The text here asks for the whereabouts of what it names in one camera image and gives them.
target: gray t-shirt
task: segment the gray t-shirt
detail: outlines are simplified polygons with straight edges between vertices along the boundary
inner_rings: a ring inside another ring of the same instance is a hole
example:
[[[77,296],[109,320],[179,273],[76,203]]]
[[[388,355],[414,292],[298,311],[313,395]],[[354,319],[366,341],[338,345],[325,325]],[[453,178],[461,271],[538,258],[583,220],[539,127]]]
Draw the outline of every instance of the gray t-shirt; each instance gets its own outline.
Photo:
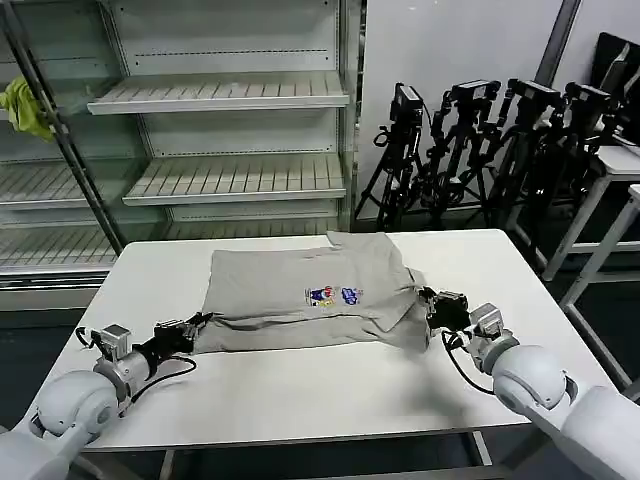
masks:
[[[379,340],[424,350],[415,287],[385,234],[329,232],[333,247],[217,250],[194,353],[306,348]]]

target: white wall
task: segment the white wall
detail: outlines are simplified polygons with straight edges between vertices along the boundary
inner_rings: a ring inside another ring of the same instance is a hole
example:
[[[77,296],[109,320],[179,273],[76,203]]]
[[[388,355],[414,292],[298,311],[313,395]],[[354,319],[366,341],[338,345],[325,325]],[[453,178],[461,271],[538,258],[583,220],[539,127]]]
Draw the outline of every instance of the white wall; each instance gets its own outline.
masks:
[[[569,82],[588,82],[596,42],[601,32],[640,44],[640,2],[582,0],[558,66],[554,88],[564,90]]]
[[[561,4],[561,0],[369,0],[358,198],[382,154],[371,142],[378,126],[389,123],[396,82],[413,85],[433,112],[445,90],[457,83],[533,79]],[[430,145],[431,138],[425,135],[421,155]],[[361,218],[375,212],[369,202]]]

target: metal pole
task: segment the metal pole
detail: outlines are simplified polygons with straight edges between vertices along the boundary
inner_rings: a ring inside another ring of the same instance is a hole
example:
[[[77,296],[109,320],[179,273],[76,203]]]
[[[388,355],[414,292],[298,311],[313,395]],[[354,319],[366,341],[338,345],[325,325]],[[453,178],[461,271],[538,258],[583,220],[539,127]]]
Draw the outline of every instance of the metal pole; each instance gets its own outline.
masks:
[[[582,0],[564,0],[542,55],[535,82],[551,87]]]
[[[613,249],[622,238],[622,235],[627,231],[629,225],[631,225],[633,220],[638,216],[638,208],[639,205],[634,199],[630,199],[625,205],[598,249],[593,253],[582,272],[580,272],[580,276],[576,282],[560,301],[561,307],[575,304],[589,284],[592,283],[593,277],[598,273],[611,252],[613,252]]]
[[[640,400],[640,379],[636,380],[623,392],[624,396],[632,402]]]
[[[603,364],[605,371],[609,374],[616,387],[621,390],[628,388],[629,385],[631,385],[631,378],[629,378],[629,375],[627,375],[625,369],[620,365],[620,362],[616,360],[616,357],[611,353],[578,308],[573,304],[569,304],[564,306],[562,311],[567,318],[571,320],[571,323],[583,338],[586,337],[585,342],[595,354],[598,361]]]
[[[611,183],[612,176],[607,175],[598,179],[591,187],[591,191],[589,192],[589,196],[580,207],[576,218],[573,220],[571,227],[569,227],[569,231],[564,236],[556,253],[553,255],[553,258],[549,261],[549,265],[547,269],[542,274],[542,278],[546,281],[551,281],[560,270],[560,267],[564,263],[565,258],[569,255],[569,252],[573,248],[573,244],[576,243],[578,237],[584,230],[584,227],[587,225],[587,222],[591,218],[594,210],[600,203],[604,192],[609,187]]]
[[[59,117],[58,109],[53,100],[53,95],[44,76],[38,69],[36,61],[27,44],[24,29],[13,10],[11,1],[4,1],[4,15],[2,16],[2,29],[7,42],[13,51],[16,62],[20,66],[29,88],[35,98],[44,107],[47,118],[53,127],[53,134],[60,150],[73,173],[89,207],[102,228],[105,236],[111,243],[117,255],[124,248],[124,237],[120,233],[116,222],[106,208],[98,189],[93,182],[89,170],[80,156],[75,144],[69,138],[69,129]]]

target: printed logo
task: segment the printed logo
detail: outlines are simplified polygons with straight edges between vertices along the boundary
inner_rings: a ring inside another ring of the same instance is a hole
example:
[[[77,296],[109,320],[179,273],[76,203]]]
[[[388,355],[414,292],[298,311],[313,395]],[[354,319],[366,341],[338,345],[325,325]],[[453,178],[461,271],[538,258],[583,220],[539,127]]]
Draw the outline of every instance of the printed logo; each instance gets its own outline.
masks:
[[[357,305],[360,303],[360,297],[362,297],[362,290],[355,288],[342,289],[342,298],[347,305]]]
[[[333,287],[324,287],[320,290],[305,290],[307,303],[312,307],[330,307],[335,305],[335,289]]]

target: yellow cloth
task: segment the yellow cloth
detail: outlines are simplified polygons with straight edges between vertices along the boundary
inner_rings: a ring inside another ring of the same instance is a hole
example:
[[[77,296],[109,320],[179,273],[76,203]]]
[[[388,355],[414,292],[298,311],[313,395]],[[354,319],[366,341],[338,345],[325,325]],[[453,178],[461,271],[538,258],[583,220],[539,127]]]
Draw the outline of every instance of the yellow cloth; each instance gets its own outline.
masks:
[[[29,132],[50,142],[53,134],[40,111],[24,77],[17,77],[0,93],[0,106],[9,112],[9,121],[16,132]]]

